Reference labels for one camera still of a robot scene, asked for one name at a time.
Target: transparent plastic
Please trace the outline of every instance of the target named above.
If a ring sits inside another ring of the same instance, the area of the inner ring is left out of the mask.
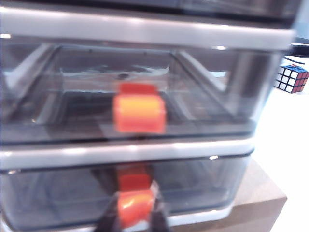
[[[249,156],[145,162],[169,214],[229,207]],[[1,174],[1,209],[13,231],[95,225],[118,191],[117,168],[11,170]]]
[[[2,40],[1,53],[2,145],[251,136],[281,58],[225,47],[18,37]],[[125,82],[157,87],[164,133],[115,129],[112,100]]]
[[[251,21],[285,21],[295,17],[300,0],[95,0],[107,7],[210,17],[234,15]]]

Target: white surface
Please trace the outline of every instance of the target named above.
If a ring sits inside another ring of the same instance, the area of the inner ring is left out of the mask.
[[[297,60],[309,71],[309,58]],[[274,88],[257,127],[253,158],[288,197],[271,232],[308,231],[308,83],[301,93]]]
[[[1,32],[10,36],[212,47],[218,50],[286,50],[295,35],[293,30],[287,29],[13,7],[3,7],[1,21]]]

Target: black cable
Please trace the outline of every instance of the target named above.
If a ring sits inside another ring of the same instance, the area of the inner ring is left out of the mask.
[[[297,64],[305,64],[305,63],[303,63],[303,62],[295,61],[295,60],[292,60],[292,59],[287,58],[287,57],[284,57],[284,59],[287,59],[287,60],[289,60],[289,61],[291,61],[291,62],[294,62],[294,63],[297,63]]]

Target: rubik's cube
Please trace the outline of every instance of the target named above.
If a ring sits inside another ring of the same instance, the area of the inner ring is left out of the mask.
[[[309,73],[296,65],[280,66],[275,87],[289,93],[301,92],[309,77]]]

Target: brown surface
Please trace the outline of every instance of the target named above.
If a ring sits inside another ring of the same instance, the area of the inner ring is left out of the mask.
[[[175,232],[269,232],[286,201],[284,193],[252,160],[231,214],[218,221],[174,227]]]

